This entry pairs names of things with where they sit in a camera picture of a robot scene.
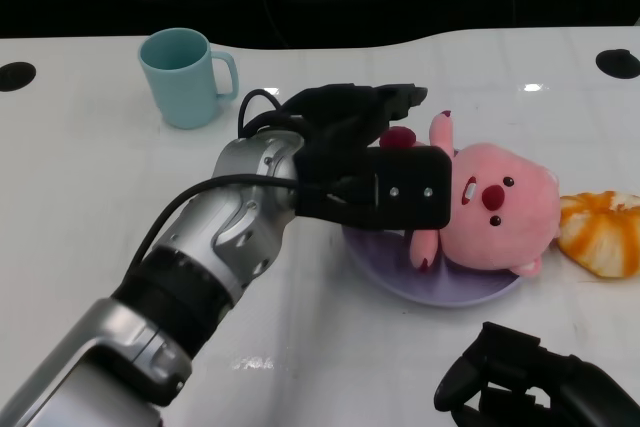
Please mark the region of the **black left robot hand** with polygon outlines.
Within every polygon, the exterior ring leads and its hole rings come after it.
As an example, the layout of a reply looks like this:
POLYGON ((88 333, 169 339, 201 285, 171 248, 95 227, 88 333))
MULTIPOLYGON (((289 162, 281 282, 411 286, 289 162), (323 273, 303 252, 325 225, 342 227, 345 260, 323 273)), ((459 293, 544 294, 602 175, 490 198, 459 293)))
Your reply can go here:
POLYGON ((428 90, 414 84, 305 89, 282 113, 309 127, 293 157, 295 213, 369 230, 438 230, 451 215, 452 162, 438 147, 377 147, 428 90))

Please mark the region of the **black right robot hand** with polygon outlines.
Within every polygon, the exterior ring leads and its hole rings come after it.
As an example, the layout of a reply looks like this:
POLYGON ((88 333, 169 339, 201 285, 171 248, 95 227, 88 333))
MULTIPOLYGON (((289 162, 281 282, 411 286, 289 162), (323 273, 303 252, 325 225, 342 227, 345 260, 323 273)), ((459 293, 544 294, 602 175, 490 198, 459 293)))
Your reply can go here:
POLYGON ((639 404, 601 368, 491 322, 449 368, 434 406, 458 426, 639 424, 639 404))

